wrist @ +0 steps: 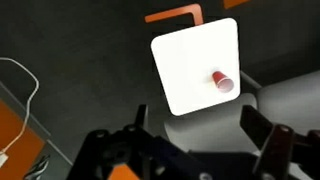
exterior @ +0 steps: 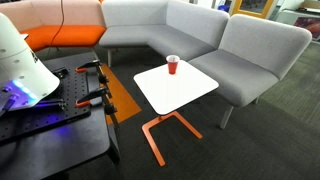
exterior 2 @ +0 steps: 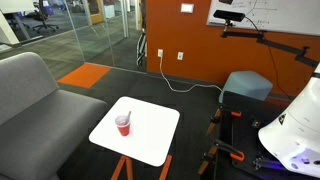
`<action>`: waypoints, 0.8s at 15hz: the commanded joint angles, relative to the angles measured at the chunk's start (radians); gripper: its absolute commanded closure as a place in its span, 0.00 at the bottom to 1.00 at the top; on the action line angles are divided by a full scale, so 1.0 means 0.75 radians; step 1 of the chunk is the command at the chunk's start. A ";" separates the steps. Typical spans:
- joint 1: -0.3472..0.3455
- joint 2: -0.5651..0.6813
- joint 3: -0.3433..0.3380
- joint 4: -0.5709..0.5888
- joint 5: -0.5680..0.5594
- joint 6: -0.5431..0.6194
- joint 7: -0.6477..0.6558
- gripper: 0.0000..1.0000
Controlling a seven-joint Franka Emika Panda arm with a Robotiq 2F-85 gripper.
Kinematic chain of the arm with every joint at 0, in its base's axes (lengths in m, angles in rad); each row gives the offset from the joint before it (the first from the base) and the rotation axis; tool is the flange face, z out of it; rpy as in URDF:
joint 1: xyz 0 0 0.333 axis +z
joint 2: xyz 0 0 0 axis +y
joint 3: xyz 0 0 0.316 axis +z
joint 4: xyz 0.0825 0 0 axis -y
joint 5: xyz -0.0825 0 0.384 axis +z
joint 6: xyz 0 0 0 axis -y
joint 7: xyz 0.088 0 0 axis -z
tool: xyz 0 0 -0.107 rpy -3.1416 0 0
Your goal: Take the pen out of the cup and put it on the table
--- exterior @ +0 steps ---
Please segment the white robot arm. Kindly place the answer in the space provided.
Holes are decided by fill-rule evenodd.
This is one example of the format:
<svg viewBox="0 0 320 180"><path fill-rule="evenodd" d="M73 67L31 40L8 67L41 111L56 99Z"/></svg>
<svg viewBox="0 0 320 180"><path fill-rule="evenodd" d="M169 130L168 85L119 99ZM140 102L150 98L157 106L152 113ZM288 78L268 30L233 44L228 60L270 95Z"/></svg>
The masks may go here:
<svg viewBox="0 0 320 180"><path fill-rule="evenodd" d="M11 20L0 13L1 96L12 97L10 111L31 108L60 84L35 55Z"/></svg>

